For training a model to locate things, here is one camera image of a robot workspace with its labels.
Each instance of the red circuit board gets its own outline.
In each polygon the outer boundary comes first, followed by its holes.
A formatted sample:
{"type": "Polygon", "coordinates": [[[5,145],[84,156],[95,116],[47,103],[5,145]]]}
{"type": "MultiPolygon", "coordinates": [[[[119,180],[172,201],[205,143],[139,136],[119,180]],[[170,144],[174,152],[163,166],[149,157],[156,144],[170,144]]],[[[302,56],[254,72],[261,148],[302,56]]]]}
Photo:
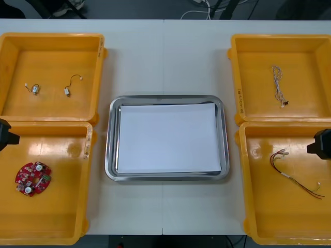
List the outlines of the red circuit board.
{"type": "Polygon", "coordinates": [[[27,196],[42,193],[51,182],[52,170],[41,162],[24,165],[16,175],[16,190],[27,196]]]}

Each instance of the metal tray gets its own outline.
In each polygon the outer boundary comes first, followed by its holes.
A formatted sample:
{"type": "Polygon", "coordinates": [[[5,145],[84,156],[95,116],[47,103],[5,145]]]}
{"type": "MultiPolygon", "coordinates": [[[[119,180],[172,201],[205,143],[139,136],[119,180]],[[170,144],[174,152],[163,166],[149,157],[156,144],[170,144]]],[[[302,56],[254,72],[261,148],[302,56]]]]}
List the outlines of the metal tray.
{"type": "Polygon", "coordinates": [[[225,117],[222,101],[215,96],[122,96],[110,105],[105,169],[109,178],[115,181],[152,181],[152,180],[219,180],[229,172],[229,151],[225,117]],[[191,173],[118,173],[119,128],[121,125],[121,107],[126,105],[181,105],[181,104],[215,104],[216,128],[221,171],[191,173]]]}

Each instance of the white cable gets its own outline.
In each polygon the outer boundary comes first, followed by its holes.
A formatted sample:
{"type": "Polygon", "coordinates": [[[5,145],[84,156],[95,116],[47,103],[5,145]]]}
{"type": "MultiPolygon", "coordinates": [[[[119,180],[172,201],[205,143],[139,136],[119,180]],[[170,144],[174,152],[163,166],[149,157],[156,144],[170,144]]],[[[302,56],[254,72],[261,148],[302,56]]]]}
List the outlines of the white cable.
{"type": "MultiPolygon", "coordinates": [[[[248,0],[243,0],[243,1],[241,1],[240,3],[238,3],[238,5],[240,5],[240,4],[243,4],[243,3],[245,3],[245,2],[247,2],[248,0]]],[[[217,11],[215,11],[215,13],[218,13],[218,12],[222,12],[222,11],[224,11],[226,8],[222,8],[222,9],[219,9],[219,10],[217,10],[217,11]]],[[[210,5],[208,6],[208,11],[199,11],[199,10],[190,10],[190,11],[187,11],[187,12],[185,12],[183,15],[182,15],[182,17],[180,18],[180,19],[183,19],[183,17],[186,15],[186,14],[188,14],[188,13],[208,13],[208,16],[207,16],[207,20],[209,19],[210,20],[210,5]]]]}
{"type": "Polygon", "coordinates": [[[206,5],[208,6],[208,16],[207,16],[207,19],[206,20],[211,20],[210,19],[210,4],[209,4],[209,2],[208,2],[208,0],[203,0],[205,3],[206,3],[206,5]]]}

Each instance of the white paper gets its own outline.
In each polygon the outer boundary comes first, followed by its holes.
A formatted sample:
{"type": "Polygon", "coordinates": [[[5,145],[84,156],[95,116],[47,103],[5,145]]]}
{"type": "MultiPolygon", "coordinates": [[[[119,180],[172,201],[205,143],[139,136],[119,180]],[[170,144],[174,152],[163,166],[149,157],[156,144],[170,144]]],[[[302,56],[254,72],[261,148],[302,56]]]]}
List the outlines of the white paper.
{"type": "Polygon", "coordinates": [[[213,103],[121,107],[119,173],[220,170],[213,103]]]}

